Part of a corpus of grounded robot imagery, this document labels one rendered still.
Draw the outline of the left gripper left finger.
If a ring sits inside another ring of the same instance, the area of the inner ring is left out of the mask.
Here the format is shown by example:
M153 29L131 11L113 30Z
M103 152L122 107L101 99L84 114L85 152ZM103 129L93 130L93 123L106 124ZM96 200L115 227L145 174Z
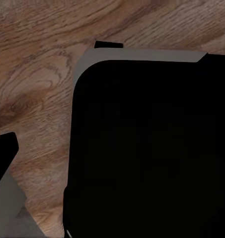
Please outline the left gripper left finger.
M0 180L19 151L16 134L0 135Z

